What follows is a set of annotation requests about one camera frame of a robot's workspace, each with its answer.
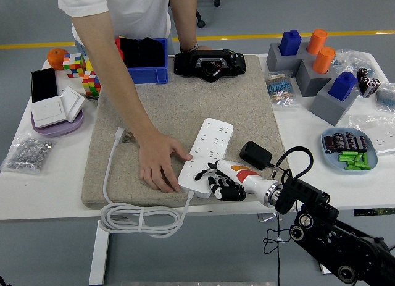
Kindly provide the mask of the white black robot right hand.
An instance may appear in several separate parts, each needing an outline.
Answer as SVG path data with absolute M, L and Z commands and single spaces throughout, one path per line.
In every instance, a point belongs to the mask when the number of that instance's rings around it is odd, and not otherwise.
M 220 201 L 244 201 L 247 194 L 254 194 L 258 201 L 267 205 L 267 192 L 279 186 L 273 179 L 266 179 L 256 171 L 233 161 L 218 160 L 195 175 L 199 181 L 207 177 L 207 184 L 216 199 Z

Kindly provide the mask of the person's right hand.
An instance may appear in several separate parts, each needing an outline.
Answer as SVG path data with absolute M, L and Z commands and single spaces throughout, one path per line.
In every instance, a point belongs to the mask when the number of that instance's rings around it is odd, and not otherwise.
M 192 155 L 176 138 L 157 130 L 142 136 L 138 143 L 140 178 L 154 190 L 179 192 L 181 187 L 173 171 L 171 155 L 175 153 L 184 161 L 191 160 Z

